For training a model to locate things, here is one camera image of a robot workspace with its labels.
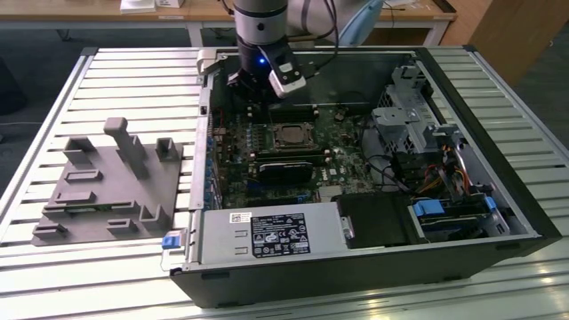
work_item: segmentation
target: aluminum slatted table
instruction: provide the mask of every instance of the aluminum slatted table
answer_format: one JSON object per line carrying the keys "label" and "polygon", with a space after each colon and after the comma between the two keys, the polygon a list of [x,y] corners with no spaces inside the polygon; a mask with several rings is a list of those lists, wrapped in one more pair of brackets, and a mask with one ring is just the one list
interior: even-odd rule
{"label": "aluminum slatted table", "polygon": [[[130,120],[143,143],[184,144],[175,228],[188,224],[199,112],[198,49],[100,49],[79,59],[0,200],[0,319],[560,319],[569,317],[569,156],[477,53],[429,49],[565,238],[471,279],[235,309],[200,309],[168,279],[162,239],[55,247],[30,244],[67,161],[67,138],[104,136],[107,117]],[[443,102],[443,115],[452,121]]]}

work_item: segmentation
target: white label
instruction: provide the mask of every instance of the white label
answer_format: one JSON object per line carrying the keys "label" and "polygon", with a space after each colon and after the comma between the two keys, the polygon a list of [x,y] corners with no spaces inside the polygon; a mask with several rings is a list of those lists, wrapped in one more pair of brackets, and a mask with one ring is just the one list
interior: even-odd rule
{"label": "white label", "polygon": [[235,212],[230,215],[230,223],[251,222],[251,212]]}
{"label": "white label", "polygon": [[160,15],[159,19],[184,20],[184,16],[183,15]]}
{"label": "white label", "polygon": [[291,243],[291,248],[307,248],[308,246],[310,246],[308,242]]}

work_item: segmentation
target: motherboard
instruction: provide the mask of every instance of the motherboard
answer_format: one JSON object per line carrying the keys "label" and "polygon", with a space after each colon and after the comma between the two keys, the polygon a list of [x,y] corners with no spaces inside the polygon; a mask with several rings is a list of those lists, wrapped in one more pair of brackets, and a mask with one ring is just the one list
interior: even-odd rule
{"label": "motherboard", "polygon": [[360,149],[363,116],[340,105],[250,111],[227,125],[220,119],[215,131],[224,208],[326,202],[378,189]]}

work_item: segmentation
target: blue tab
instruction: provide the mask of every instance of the blue tab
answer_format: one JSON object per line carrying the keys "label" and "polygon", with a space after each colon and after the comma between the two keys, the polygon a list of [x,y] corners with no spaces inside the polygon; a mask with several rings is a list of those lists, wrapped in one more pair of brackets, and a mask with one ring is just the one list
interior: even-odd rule
{"label": "blue tab", "polygon": [[414,205],[417,217],[421,215],[441,215],[445,213],[441,201],[439,200],[421,200]]}
{"label": "blue tab", "polygon": [[495,198],[487,197],[487,198],[484,198],[484,200],[487,201],[487,205],[488,205],[488,208],[491,209],[491,211],[495,211],[496,208],[499,207],[496,205]]}
{"label": "blue tab", "polygon": [[167,235],[162,240],[164,250],[180,248],[180,235]]}
{"label": "blue tab", "polygon": [[424,208],[421,207],[421,205],[419,203],[416,203],[414,205],[414,211],[416,212],[417,217],[420,217],[421,215],[425,214]]}

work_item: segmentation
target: sticker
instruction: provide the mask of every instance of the sticker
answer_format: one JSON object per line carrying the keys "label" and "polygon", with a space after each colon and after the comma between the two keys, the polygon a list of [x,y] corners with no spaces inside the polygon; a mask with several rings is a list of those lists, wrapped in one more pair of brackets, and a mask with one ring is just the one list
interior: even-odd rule
{"label": "sticker", "polygon": [[251,217],[252,255],[256,258],[311,253],[304,213]]}
{"label": "sticker", "polygon": [[251,222],[251,212],[234,212],[230,215],[230,223]]}
{"label": "sticker", "polygon": [[160,15],[159,19],[184,20],[184,16],[183,15]]}

